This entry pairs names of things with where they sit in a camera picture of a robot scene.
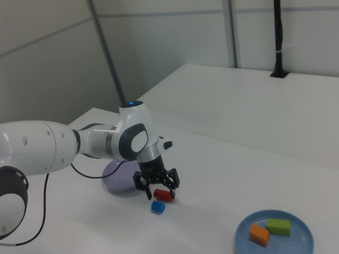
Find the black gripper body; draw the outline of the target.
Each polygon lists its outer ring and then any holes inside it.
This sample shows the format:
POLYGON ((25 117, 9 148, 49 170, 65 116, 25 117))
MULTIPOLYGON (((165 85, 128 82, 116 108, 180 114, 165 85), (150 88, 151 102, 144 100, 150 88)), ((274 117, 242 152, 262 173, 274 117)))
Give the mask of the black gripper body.
POLYGON ((165 181, 166 170, 161 155, 151 161, 140 162, 139 167, 142 178, 148 183, 163 183, 165 181))

